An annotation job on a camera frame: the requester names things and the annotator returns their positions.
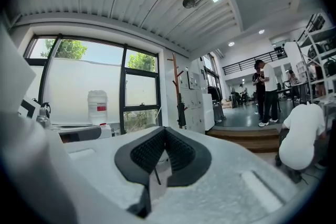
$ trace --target wooden platform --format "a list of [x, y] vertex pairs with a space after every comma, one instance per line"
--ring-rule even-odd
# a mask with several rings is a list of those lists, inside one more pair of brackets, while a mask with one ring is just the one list
[[281, 124], [260, 127], [214, 126], [206, 135], [237, 143], [254, 153], [278, 152]]

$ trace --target person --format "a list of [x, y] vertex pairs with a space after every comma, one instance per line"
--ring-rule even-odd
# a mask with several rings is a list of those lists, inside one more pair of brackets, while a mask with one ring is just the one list
[[[317, 63], [314, 63], [314, 66], [316, 71], [316, 80], [323, 79], [322, 68]], [[324, 82], [318, 82], [316, 85], [316, 90], [319, 97], [324, 96], [326, 94]]]
[[257, 100], [258, 100], [258, 112], [259, 119], [263, 120], [264, 117], [264, 101], [265, 101], [265, 83], [259, 80], [260, 77], [265, 78], [260, 68], [254, 66], [256, 72], [253, 74], [252, 82], [253, 86], [256, 86]]
[[282, 129], [289, 129], [285, 138], [280, 138], [276, 165], [286, 165], [288, 176], [301, 181], [301, 172], [313, 161], [316, 137], [325, 139], [325, 123], [322, 109], [316, 104], [296, 106], [285, 119]]
[[247, 95], [246, 95], [247, 90], [242, 84], [239, 85], [239, 87], [240, 87], [240, 94], [241, 94], [241, 102], [242, 103], [244, 102], [246, 104], [246, 102], [247, 102]]
[[298, 90], [298, 86], [296, 86], [296, 85], [299, 84], [300, 81], [295, 76], [295, 73], [293, 72], [293, 70], [289, 70], [288, 73], [289, 73], [290, 85], [293, 87], [293, 89], [291, 90], [291, 93], [292, 93], [291, 100], [294, 100], [294, 96], [297, 96], [298, 98], [297, 98], [296, 101], [299, 101], [300, 100], [300, 93], [299, 93], [299, 90]]
[[269, 63], [265, 63], [262, 60], [256, 61], [256, 67], [264, 70], [264, 78], [260, 77], [259, 80], [265, 83], [265, 110], [262, 122], [259, 123], [260, 127], [268, 125], [268, 114], [271, 109], [270, 122], [278, 122], [278, 93], [277, 93], [277, 81], [273, 67]]

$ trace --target metal shelving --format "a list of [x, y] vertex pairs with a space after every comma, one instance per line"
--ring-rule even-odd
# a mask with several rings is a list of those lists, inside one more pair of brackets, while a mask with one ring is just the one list
[[[331, 58], [332, 56], [336, 55], [336, 48], [335, 49], [331, 49], [328, 51], [321, 51], [321, 47], [318, 44], [319, 42], [322, 41], [327, 41], [330, 39], [333, 39], [336, 36], [336, 27], [331, 27], [331, 28], [327, 28], [327, 29], [321, 29], [321, 30], [315, 30], [312, 31], [311, 29], [309, 29], [309, 27], [307, 27], [302, 35], [300, 36], [299, 40], [296, 42], [299, 51], [301, 53], [301, 58], [302, 58], [302, 62], [304, 65], [304, 68], [302, 67], [301, 69], [301, 73], [299, 74], [301, 75], [300, 77], [304, 76], [306, 73], [307, 79], [308, 79], [308, 85], [309, 85], [309, 89], [310, 89], [310, 99], [311, 102], [313, 101], [321, 101], [322, 99], [327, 99], [327, 100], [331, 100], [332, 102], [334, 102], [336, 99], [335, 97], [335, 92], [336, 89], [334, 89], [334, 85], [332, 85], [332, 87], [329, 87], [328, 85], [328, 81], [334, 81], [336, 80], [336, 74], [327, 77], [326, 74], [326, 70], [324, 69], [323, 66], [323, 60], [326, 60], [328, 58]], [[302, 49], [304, 47], [307, 46], [312, 46], [316, 52], [316, 56], [314, 58], [310, 58], [309, 56], [305, 55], [304, 53], [302, 53]], [[309, 66], [315, 64], [321, 67], [322, 69], [322, 74], [323, 74], [323, 79], [319, 79], [319, 80], [312, 80], [311, 75], [309, 74]], [[327, 93], [327, 97], [325, 98], [317, 98], [314, 99], [313, 95], [312, 95], [312, 85], [320, 83], [320, 82], [324, 82], [324, 87], [325, 87], [325, 92]]]

